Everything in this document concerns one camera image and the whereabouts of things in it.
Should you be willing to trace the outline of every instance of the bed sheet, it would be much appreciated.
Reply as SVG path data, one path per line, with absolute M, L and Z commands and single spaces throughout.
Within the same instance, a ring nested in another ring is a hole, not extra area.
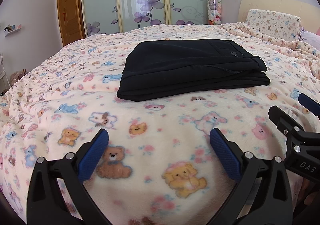
M 260 56 L 271 84 L 145 102 L 116 97 L 126 56 L 139 42 L 204 38 L 233 40 Z M 218 127 L 256 157 L 284 158 L 285 137 L 268 109 L 277 105 L 305 130 L 320 132 L 319 120 L 297 101 L 301 92 L 320 98 L 319 61 L 307 43 L 266 36 L 245 23 L 150 26 L 77 41 L 0 97 L 0 188 L 26 220 L 36 159 L 76 152 L 105 128 L 109 147 L 84 185 L 113 225 L 205 224 L 234 186 L 210 147 L 210 130 Z M 302 178 L 288 174 L 295 203 Z

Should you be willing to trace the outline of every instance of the clear cylindrical container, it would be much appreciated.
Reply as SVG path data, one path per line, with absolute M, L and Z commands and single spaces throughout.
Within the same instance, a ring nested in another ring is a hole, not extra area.
M 222 6 L 221 0 L 208 0 L 208 24 L 221 24 Z

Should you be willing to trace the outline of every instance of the wall shelf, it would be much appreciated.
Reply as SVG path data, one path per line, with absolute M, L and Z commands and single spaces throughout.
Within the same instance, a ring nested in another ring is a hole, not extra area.
M 18 25 L 18 26 L 17 26 L 17 29 L 14 29 L 13 31 L 8 32 L 8 30 L 5 30 L 5 31 L 4 31 L 4 37 L 6 37 L 6 36 L 8 36 L 8 35 L 10 35 L 10 34 L 13 34 L 13 33 L 15 33 L 15 32 L 18 32 L 18 31 L 20 31 L 20 30 L 21 30 L 21 24 Z

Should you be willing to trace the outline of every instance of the black cloth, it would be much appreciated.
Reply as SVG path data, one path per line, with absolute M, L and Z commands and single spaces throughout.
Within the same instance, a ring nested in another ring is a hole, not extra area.
M 267 67 L 233 41 L 141 42 L 128 55 L 117 97 L 132 101 L 269 85 Z

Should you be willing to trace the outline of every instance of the cream headboard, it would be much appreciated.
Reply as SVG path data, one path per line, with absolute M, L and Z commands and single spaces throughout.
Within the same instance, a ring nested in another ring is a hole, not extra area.
M 315 33 L 320 28 L 320 9 L 296 0 L 242 0 L 238 21 L 244 22 L 250 9 L 263 9 L 301 17 L 305 30 Z

